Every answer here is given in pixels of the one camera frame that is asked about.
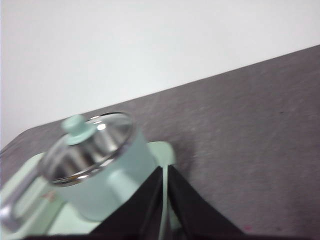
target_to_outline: stainless steel rim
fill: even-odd
[[[46,178],[52,185],[57,186],[57,187],[68,187],[68,186],[72,186],[78,183],[83,182],[84,180],[96,175],[97,173],[101,172],[104,168],[106,168],[109,164],[113,163],[114,161],[117,160],[117,158],[119,158],[123,153],[125,153],[127,151],[127,149],[132,145],[133,141],[136,138],[136,134],[137,134],[137,125],[136,122],[134,121],[133,117],[126,113],[126,112],[108,112],[108,113],[104,113],[102,115],[98,115],[98,116],[94,116],[91,117],[88,121],[93,120],[95,118],[98,117],[102,117],[102,116],[106,116],[106,115],[111,115],[111,114],[124,114],[127,115],[131,120],[132,120],[132,127],[130,128],[130,132],[128,137],[125,139],[125,141],[123,142],[123,144],[111,155],[106,156],[105,159],[102,160],[102,163],[97,163],[95,165],[93,165],[92,167],[84,170],[84,171],[80,171],[77,172],[71,176],[68,177],[64,177],[64,178],[59,178],[59,179],[55,179],[55,180],[50,180],[48,178],[46,178],[43,174],[42,176],[44,178]],[[39,172],[41,173],[41,164],[42,164],[42,160],[39,161],[38,163],[38,168],[39,168]]]

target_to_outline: mint green base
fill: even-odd
[[[169,143],[155,141],[147,145],[157,165],[164,167],[175,163],[175,154]],[[2,201],[36,166],[42,154],[30,158],[3,186]],[[69,203],[63,204],[58,195],[52,199],[52,193],[52,187],[38,177],[15,207],[16,216],[26,216],[25,223],[14,233],[1,226],[1,239],[16,240],[28,235],[86,234],[100,224],[100,221],[89,221],[81,217]]]

